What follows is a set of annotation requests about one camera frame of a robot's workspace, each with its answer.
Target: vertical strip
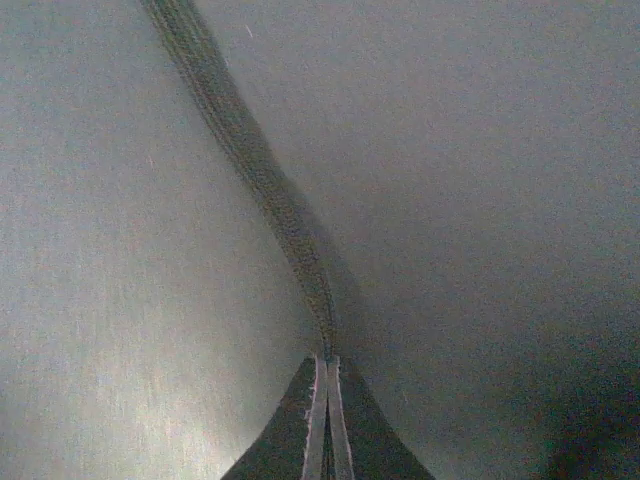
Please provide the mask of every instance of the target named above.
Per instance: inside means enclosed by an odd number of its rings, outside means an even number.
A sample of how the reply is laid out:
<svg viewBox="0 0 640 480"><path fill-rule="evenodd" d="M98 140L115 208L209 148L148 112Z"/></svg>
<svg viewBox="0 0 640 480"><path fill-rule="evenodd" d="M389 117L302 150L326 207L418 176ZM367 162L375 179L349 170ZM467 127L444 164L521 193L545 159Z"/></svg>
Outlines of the vertical strip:
<svg viewBox="0 0 640 480"><path fill-rule="evenodd" d="M321 480L324 458L324 430L327 422L327 363L316 356L316 382L309 410L309 434L300 480Z"/></svg>
<svg viewBox="0 0 640 480"><path fill-rule="evenodd" d="M353 460L349 435L344 423L342 393L340 392L340 357L333 357L328 364L327 390L329 393L329 420L333 441L333 458L336 480L354 480Z"/></svg>

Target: metal strip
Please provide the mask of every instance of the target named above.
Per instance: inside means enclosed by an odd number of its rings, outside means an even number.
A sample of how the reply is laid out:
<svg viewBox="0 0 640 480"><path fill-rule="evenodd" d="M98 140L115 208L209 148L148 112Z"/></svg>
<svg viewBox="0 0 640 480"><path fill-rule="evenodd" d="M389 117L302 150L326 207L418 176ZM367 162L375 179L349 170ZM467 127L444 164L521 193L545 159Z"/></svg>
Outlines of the metal strip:
<svg viewBox="0 0 640 480"><path fill-rule="evenodd" d="M354 480L353 459L349 434L344 422L342 393L340 392L340 357L328 362L327 390L329 393L329 420L331 422L331 440L336 480Z"/></svg>
<svg viewBox="0 0 640 480"><path fill-rule="evenodd" d="M316 357L316 382L309 415L309 434L300 480L321 480L324 459L324 430L327 422L327 363Z"/></svg>

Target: dark triangular base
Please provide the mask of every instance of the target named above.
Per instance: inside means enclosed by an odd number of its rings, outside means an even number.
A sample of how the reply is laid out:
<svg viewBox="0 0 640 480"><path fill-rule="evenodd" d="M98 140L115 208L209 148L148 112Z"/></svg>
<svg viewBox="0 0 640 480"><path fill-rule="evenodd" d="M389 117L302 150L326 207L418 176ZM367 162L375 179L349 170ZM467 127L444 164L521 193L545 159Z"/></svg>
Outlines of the dark triangular base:
<svg viewBox="0 0 640 480"><path fill-rule="evenodd" d="M353 362L339 358L337 363L339 364L339 393L330 394L327 412L335 408L336 404L331 406L332 401L337 401L337 405L341 403L349 444L345 447L348 450L347 462L351 464L355 479L435 480L389 426ZM316 365L316 360L313 358L308 358L302 363L280 406L260 437L227 472L223 480L300 480L305 461L305 449L309 449L311 445L307 438L310 423L305 419L305 412L310 411L312 406ZM332 444L329 428L326 429L325 435L327 435L325 438L327 441L324 443L325 450L340 448L338 444ZM341 452L336 454L338 457L345 458ZM333 452L325 451L325 463L327 459L335 458L336 455ZM326 480L335 478L329 474L333 472L333 468L327 465L322 467L318 465L318 467L318 470L322 470L322 474L313 478Z"/></svg>
<svg viewBox="0 0 640 480"><path fill-rule="evenodd" d="M340 392L356 479L435 480L387 423L347 358L340 358Z"/></svg>
<svg viewBox="0 0 640 480"><path fill-rule="evenodd" d="M315 359L305 359L262 434L222 480L300 480L308 433L304 417L311 408L315 372Z"/></svg>

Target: gray metal panel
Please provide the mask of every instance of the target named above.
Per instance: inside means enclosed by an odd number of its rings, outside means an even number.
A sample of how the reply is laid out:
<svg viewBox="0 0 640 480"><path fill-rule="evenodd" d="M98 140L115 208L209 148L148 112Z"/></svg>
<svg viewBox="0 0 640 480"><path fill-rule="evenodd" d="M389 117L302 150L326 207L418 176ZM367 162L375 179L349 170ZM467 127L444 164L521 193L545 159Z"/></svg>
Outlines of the gray metal panel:
<svg viewBox="0 0 640 480"><path fill-rule="evenodd" d="M443 480L542 470L552 405L640 356L640 4L197 3L391 425Z"/></svg>
<svg viewBox="0 0 640 480"><path fill-rule="evenodd" d="M134 1L0 7L0 477L219 478L315 341Z"/></svg>

